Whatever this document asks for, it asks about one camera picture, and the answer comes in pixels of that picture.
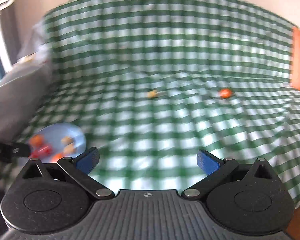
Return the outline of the tan round fruit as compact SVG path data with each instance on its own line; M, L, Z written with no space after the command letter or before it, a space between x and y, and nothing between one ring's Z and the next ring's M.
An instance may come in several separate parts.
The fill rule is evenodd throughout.
M76 148L74 143L68 144L63 148L63 154L64 155L71 155L76 152Z

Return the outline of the orange fruit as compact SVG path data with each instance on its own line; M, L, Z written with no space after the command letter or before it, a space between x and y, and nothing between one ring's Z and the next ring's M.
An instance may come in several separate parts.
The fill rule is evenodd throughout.
M57 153L51 158L51 163L56 163L59 159L62 159L64 157L63 153Z
M232 91L228 88L223 88L219 91L219 96L222 99L228 99L232 96Z
M34 148L42 147L44 144L44 136L36 134L29 139L29 144Z

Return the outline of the small tan fruit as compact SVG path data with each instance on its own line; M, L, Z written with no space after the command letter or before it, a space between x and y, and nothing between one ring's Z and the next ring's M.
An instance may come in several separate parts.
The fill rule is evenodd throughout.
M156 98L158 96L159 92L157 90L151 90L147 93L147 98Z
M61 143L63 145L70 145L72 144L74 141L73 141L73 138L72 137L69 137L69 136L65 136L61 139Z

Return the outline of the red round fruit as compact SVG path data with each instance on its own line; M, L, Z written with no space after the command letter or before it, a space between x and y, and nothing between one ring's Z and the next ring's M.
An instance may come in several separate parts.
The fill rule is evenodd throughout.
M52 147L49 144L44 144L40 146L39 148L36 148L35 150L32 151L30 157L31 158L45 158L48 157L52 154L53 150Z

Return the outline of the orange fruit in plate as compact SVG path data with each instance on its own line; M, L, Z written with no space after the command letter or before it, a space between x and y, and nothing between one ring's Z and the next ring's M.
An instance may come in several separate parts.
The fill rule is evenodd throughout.
M36 134L29 139L29 144L34 148L42 147L44 144L44 136Z

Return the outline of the light blue plate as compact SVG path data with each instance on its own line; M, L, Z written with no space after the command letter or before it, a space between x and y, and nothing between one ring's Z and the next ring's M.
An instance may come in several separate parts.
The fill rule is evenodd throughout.
M36 134L43 135L44 144L49 144L53 150L50 156L40 159L44 163L51 163L50 160L55 154L63 153L63 148L66 145L63 145L61 143L61 139L65 136L69 136L73 138L74 141L73 143L75 145L76 152L71 155L64 155L64 157L66 156L76 157L79 154L83 153L86 148L86 139L84 133L78 126L70 123L66 123L66 122L56 123L41 129L37 133L34 133L34 135ZM36 149L32 147L30 144L29 146L31 148L31 152Z

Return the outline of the green white checkered cloth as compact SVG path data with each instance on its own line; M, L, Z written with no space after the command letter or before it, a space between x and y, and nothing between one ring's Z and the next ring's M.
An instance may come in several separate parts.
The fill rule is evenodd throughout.
M288 20L240 0L71 0L43 21L55 80L15 140L80 127L101 150L91 176L115 191L196 183L200 148L265 158L300 205Z

